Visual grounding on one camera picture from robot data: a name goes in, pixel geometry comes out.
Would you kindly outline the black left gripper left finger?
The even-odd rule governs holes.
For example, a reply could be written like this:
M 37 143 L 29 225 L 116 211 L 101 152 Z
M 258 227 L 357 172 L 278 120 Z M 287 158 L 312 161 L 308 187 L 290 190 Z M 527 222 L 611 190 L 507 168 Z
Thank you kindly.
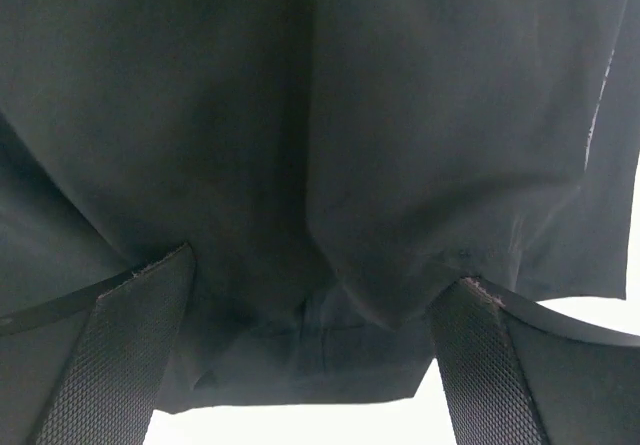
M 182 245 L 3 316 L 2 443 L 143 443 L 194 271 Z

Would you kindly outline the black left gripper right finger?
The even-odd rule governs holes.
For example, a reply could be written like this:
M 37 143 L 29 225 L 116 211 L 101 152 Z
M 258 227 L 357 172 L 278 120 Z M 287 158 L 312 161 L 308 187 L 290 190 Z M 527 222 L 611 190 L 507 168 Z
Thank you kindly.
M 457 443 L 638 443 L 638 336 L 476 278 L 443 291 L 429 316 Z

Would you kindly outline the black shorts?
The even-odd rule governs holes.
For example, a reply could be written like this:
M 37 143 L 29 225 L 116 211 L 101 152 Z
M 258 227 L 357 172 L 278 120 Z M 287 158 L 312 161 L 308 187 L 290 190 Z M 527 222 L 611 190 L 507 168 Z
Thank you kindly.
M 639 0 L 1 0 L 1 309 L 182 244 L 159 406 L 411 396 L 479 276 L 626 294 Z

